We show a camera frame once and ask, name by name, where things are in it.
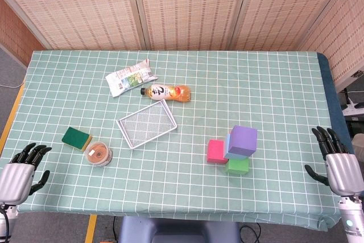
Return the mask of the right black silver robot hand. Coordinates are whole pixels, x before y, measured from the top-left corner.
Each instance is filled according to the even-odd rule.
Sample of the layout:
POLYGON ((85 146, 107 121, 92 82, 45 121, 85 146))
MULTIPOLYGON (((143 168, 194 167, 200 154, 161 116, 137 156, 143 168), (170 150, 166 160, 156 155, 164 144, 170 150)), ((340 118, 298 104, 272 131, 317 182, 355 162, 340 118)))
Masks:
POLYGON ((336 132, 321 126, 312 129, 325 163, 326 175, 316 173, 308 164, 304 166, 308 175, 322 183, 338 196, 363 196, 363 176, 354 154, 341 142, 336 132))

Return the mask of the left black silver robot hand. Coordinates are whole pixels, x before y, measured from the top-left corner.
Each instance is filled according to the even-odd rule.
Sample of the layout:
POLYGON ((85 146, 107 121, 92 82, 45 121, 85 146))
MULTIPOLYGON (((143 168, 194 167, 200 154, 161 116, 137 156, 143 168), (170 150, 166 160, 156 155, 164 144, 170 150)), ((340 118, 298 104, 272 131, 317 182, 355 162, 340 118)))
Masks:
POLYGON ((1 171, 1 204, 20 205, 48 181, 50 171, 33 184, 35 171, 47 152, 52 148, 46 145, 28 144, 20 153, 13 156, 1 171))

